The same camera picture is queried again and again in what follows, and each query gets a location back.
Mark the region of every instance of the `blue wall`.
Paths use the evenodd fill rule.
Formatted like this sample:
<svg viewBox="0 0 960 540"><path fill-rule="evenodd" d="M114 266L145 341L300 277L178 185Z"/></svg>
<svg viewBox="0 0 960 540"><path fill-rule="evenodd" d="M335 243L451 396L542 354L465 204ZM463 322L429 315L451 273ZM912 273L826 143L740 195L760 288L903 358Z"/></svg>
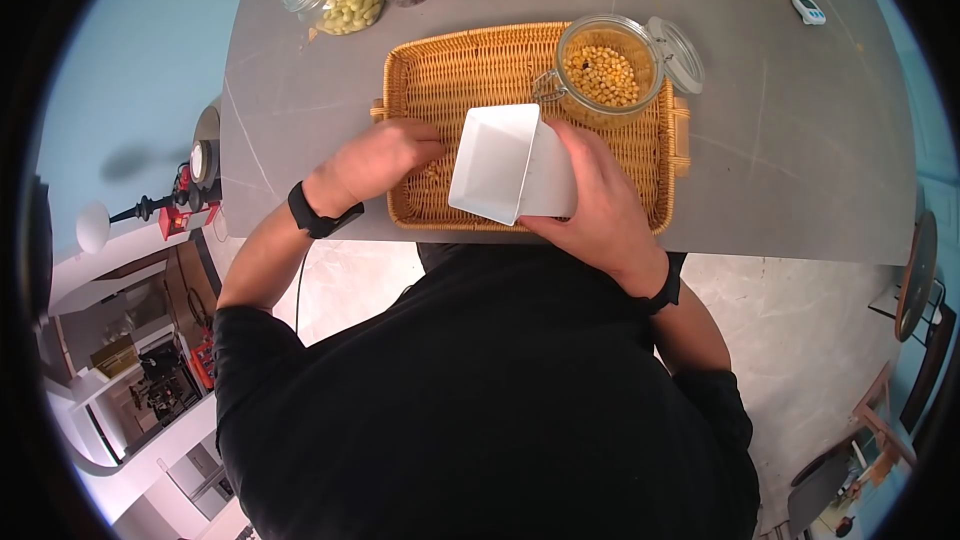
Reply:
<svg viewBox="0 0 960 540"><path fill-rule="evenodd" d="M169 194L201 111L220 95L240 0L94 0L51 88L37 170L54 252L78 212Z"/></svg>
<svg viewBox="0 0 960 540"><path fill-rule="evenodd" d="M890 28L910 101L917 153L918 209L929 209L936 216L939 240L937 279L946 286L946 305L960 313L960 171L953 136L930 67L904 15L894 0L876 1ZM926 332L926 325L921 323L916 335L923 338ZM948 361L955 347L956 331L946 354ZM890 383L890 403L894 414L903 408L925 353L926 350L916 339L911 338L903 344ZM944 371L941 371L924 415L930 409L943 377ZM906 433L900 420L894 417L893 425L909 445L910 434ZM905 487L908 471L906 465L901 463L879 487L864 488L863 498L856 505L855 520L863 537L870 538L882 525L883 518Z"/></svg>

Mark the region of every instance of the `basket handle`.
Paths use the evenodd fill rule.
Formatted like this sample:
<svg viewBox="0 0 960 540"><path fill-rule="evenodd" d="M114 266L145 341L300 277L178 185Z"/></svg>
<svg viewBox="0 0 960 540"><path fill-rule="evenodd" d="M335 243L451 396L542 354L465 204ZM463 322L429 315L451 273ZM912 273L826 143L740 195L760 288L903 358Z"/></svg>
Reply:
<svg viewBox="0 0 960 540"><path fill-rule="evenodd" d="M387 110L383 108L383 98L373 99L373 106L369 109L369 116L375 124L379 124L387 118Z"/></svg>
<svg viewBox="0 0 960 540"><path fill-rule="evenodd" d="M690 109L687 108L687 99L680 96L673 97L673 126L677 131L677 142L669 161L673 165L674 175L687 177L690 175Z"/></svg>

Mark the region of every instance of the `bamboo tray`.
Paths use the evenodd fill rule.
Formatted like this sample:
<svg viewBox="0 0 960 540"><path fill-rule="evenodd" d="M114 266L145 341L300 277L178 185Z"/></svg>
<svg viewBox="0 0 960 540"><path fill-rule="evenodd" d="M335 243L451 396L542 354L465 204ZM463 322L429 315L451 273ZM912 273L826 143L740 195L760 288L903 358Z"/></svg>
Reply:
<svg viewBox="0 0 960 540"><path fill-rule="evenodd" d="M534 102L533 83L554 67L557 42L569 21L522 23L444 34L401 44L383 67L383 98L375 121L412 117L437 126L446 155L387 193L390 218L408 230L526 232L447 204L450 179L468 109ZM557 102L541 103L547 118L568 119ZM666 78L640 119L598 131L636 184L654 234L673 217L674 181L690 167L687 102Z"/></svg>

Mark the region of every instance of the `hand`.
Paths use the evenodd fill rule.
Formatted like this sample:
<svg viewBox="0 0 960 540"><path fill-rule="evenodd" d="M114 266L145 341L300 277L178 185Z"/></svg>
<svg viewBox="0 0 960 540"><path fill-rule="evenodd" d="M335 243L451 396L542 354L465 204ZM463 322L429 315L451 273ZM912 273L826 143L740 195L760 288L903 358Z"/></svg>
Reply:
<svg viewBox="0 0 960 540"><path fill-rule="evenodd" d="M594 132L560 119L547 124L570 153L577 181L577 210L568 221L524 215L519 222L606 272L630 296L655 296L664 287L670 265L650 232L633 180Z"/></svg>
<svg viewBox="0 0 960 540"><path fill-rule="evenodd" d="M415 168L444 156L440 133L419 119L385 119L344 144L303 180L321 216L339 218L356 203L386 193Z"/></svg>

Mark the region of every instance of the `black wristband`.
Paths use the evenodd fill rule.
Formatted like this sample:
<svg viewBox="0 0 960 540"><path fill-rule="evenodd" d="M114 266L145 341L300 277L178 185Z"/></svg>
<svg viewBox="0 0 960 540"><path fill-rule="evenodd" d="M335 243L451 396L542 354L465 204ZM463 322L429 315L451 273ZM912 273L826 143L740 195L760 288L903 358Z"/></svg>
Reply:
<svg viewBox="0 0 960 540"><path fill-rule="evenodd" d="M294 216L296 227L306 230L307 236L314 240L326 238L364 213L363 203L358 202L339 217L319 216L310 207L310 203L306 201L304 182L296 182L296 185L287 194L287 205L290 207L290 213Z"/></svg>
<svg viewBox="0 0 960 540"><path fill-rule="evenodd" d="M654 316L667 305L680 304L680 270L684 267L684 260L687 253L666 254L670 267L667 270L666 280L663 287L654 296L650 298L636 298L636 304L642 310L643 315Z"/></svg>

